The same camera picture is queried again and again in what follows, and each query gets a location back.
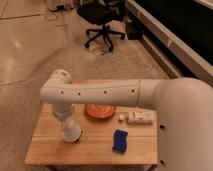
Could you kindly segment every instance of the orange plate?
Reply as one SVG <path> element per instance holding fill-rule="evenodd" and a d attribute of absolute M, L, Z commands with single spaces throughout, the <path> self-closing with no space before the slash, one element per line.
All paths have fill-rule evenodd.
<path fill-rule="evenodd" d="M 93 118 L 106 119 L 115 114 L 116 106 L 88 104 L 85 109 Z"/>

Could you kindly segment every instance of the black chair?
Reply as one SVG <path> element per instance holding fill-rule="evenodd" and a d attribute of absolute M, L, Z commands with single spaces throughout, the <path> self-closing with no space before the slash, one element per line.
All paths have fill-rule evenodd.
<path fill-rule="evenodd" d="M 85 47 L 89 48 L 90 42 L 103 36 L 103 40 L 110 43 L 109 51 L 113 50 L 113 43 L 109 37 L 110 34 L 120 35 L 122 40 L 125 39 L 125 33 L 112 31 L 110 26 L 106 25 L 112 20 L 122 21 L 125 16 L 125 0 L 103 0 L 105 5 L 96 2 L 85 4 L 78 8 L 78 14 L 91 24 L 102 26 L 102 29 L 87 29 L 86 34 L 96 32 L 97 34 L 89 39 Z"/>

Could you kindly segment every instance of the chair base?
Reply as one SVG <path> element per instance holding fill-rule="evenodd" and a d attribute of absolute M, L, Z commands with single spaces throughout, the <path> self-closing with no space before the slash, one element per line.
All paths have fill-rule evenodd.
<path fill-rule="evenodd" d="M 89 39 L 86 43 L 85 43 L 85 47 L 89 48 L 89 44 L 90 42 L 94 41 L 95 39 L 97 39 L 100 36 L 103 36 L 103 40 L 106 41 L 108 40 L 110 47 L 109 47 L 109 51 L 113 51 L 114 45 L 109 37 L 110 34 L 114 34 L 114 35 L 120 35 L 121 39 L 124 40 L 125 39 L 125 33 L 122 32 L 117 32 L 117 31 L 112 31 L 110 30 L 110 26 L 106 26 L 103 25 L 102 29 L 87 29 L 86 30 L 86 34 L 89 35 L 90 32 L 95 32 L 97 33 L 94 37 L 92 37 L 91 39 Z"/>

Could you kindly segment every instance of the floor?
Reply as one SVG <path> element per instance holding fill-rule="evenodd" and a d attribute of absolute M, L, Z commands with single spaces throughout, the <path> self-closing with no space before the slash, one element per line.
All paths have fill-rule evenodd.
<path fill-rule="evenodd" d="M 139 41 L 113 37 L 106 52 L 101 40 L 84 48 L 85 29 L 94 27 L 75 10 L 50 13 L 45 0 L 0 1 L 0 170 L 44 171 L 24 158 L 42 102 L 39 90 L 55 69 L 73 79 L 168 79 Z M 124 31 L 112 22 L 111 28 Z M 143 170 L 142 166 L 75 166 L 61 170 Z"/>

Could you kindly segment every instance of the sponge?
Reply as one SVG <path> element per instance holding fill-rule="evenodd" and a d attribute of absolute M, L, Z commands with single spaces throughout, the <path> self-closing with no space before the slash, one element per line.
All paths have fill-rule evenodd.
<path fill-rule="evenodd" d="M 112 150 L 121 154 L 124 154 L 127 149 L 126 137 L 128 132 L 122 130 L 116 130 L 114 133 L 114 144 Z"/>

